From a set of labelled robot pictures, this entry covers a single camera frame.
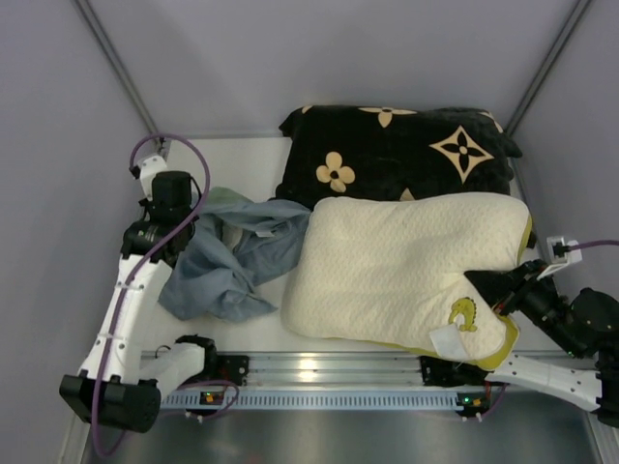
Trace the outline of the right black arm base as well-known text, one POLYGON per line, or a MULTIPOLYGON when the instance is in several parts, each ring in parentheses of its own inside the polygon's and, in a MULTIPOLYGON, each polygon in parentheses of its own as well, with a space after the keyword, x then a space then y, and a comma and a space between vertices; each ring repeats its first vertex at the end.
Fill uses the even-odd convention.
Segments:
POLYGON ((486 371, 464 362, 451 362, 428 356, 421 356, 419 362, 423 384, 427 387, 481 386, 487 377, 486 371))

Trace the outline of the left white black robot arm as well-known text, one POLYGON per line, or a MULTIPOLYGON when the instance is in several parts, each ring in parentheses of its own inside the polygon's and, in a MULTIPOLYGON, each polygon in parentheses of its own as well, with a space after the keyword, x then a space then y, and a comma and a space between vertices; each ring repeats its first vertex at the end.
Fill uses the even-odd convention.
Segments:
POLYGON ((77 374, 63 376, 59 393, 84 422, 144 433, 161 403, 190 379, 215 371, 213 340, 183 335, 142 363, 146 316, 158 302, 195 227, 192 175, 155 174, 141 200, 145 217, 124 233, 118 275, 100 332, 77 374))

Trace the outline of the cream yellow foam pillow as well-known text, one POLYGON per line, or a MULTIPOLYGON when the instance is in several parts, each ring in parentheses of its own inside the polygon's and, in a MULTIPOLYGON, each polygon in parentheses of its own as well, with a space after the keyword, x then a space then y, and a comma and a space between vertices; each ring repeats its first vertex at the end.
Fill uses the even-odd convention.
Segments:
POLYGON ((305 337, 376 343, 494 370, 519 330, 494 312, 467 273, 515 269, 531 228, 522 201, 495 193, 323 199, 286 286, 282 323, 305 337))

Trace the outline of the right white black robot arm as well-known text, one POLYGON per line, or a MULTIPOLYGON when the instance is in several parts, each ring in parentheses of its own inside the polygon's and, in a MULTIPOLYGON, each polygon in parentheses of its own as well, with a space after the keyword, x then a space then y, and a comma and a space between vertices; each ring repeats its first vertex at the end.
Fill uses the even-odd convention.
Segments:
POLYGON ((567 368, 510 354, 488 371, 489 382, 517 385, 572 403, 604 425, 618 426, 618 302, 584 288, 572 301, 551 279, 555 265, 528 261, 505 272, 467 271, 465 276, 501 316, 523 314, 572 359, 593 359, 589 370, 567 368))

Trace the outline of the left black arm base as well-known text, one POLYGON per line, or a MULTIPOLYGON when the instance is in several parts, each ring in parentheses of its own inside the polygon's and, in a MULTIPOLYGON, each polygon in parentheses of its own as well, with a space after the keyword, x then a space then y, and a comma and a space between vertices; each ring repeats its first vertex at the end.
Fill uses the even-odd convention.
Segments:
POLYGON ((243 387, 247 384, 250 360, 250 357, 245 355, 218 355, 214 378, 243 387))

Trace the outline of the beige green blue pillowcase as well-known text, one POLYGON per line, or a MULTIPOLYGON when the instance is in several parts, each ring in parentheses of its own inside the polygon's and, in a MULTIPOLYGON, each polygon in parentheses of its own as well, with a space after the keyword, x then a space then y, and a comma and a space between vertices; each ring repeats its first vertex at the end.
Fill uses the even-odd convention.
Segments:
POLYGON ((278 307, 257 288, 297 266, 309 222, 310 209, 294 201, 254 202, 213 188, 160 305, 182 321, 211 315, 243 323, 275 312, 278 307))

